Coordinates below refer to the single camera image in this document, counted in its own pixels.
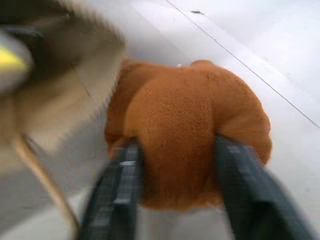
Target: white floor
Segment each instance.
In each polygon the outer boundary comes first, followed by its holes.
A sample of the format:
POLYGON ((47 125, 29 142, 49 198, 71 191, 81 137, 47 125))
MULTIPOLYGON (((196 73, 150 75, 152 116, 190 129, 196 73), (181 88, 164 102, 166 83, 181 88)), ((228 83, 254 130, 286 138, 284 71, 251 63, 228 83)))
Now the white floor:
MULTIPOLYGON (((127 35, 130 54, 136 58, 167 65, 210 59, 246 81, 271 120, 274 148, 268 168, 320 233, 320 3, 118 0, 115 10, 105 0, 82 1, 90 1, 109 13, 127 35)), ((93 123, 97 136, 102 126, 93 123)), ((101 158, 103 143, 95 141, 91 145, 87 151, 101 158)), ((98 168, 83 162, 81 173, 94 176, 98 168)), ((80 178, 76 171, 73 174, 80 178)), ((8 190, 6 195, 15 193, 8 190)), ((78 212, 85 196, 86 190, 82 190, 70 199, 78 212)), ((23 204, 15 206, 9 202, 12 197, 5 199, 12 208, 10 214, 20 216, 23 204)), ((30 204, 36 209, 37 201, 32 201, 30 204)), ((226 219, 214 209, 140 213, 139 240, 232 239, 226 219)), ((67 227, 56 209, 49 207, 29 216, 17 220, 16 227, 11 225, 10 230, 2 231, 0 240, 66 239, 67 227)), ((0 207, 0 227, 5 218, 8 211, 1 211, 0 207)))

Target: orange fur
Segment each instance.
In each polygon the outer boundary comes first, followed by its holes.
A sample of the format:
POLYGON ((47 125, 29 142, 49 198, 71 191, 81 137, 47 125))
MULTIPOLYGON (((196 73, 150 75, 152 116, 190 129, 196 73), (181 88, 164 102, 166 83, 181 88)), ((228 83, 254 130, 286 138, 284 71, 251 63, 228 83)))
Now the orange fur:
POLYGON ((222 204, 215 169, 216 133, 270 158, 270 123, 252 90, 210 61, 169 67, 126 60, 107 110, 105 140, 138 137, 144 151, 143 205, 185 210, 222 204))

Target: yellow object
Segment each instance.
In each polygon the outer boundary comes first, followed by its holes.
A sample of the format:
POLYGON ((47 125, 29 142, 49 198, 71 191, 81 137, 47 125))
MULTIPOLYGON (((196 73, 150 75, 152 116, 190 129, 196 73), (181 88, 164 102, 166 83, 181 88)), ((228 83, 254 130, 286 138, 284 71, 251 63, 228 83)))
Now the yellow object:
POLYGON ((28 65, 14 52, 0 47, 0 71, 3 68, 28 69, 28 65))

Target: stuffed animal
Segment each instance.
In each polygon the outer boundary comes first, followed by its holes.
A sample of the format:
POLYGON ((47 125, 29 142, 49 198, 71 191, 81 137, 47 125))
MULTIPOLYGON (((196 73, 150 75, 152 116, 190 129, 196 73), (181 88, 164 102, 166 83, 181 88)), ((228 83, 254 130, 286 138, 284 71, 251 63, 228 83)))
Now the stuffed animal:
POLYGON ((107 109, 112 158, 137 137, 144 152, 142 205, 155 210, 219 207, 215 136, 254 147, 265 165, 270 122, 249 86, 208 60, 171 67, 127 59, 107 109))

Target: brown plush toy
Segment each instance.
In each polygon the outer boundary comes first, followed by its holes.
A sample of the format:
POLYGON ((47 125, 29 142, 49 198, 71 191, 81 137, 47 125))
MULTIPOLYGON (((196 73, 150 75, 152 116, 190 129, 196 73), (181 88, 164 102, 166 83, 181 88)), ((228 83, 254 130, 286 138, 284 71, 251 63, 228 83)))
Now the brown plush toy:
POLYGON ((269 119, 238 76, 208 60, 186 67, 123 63, 105 140, 112 158, 118 146, 138 137, 145 207, 186 210, 223 203, 214 162, 218 133, 253 146, 268 162, 269 119))

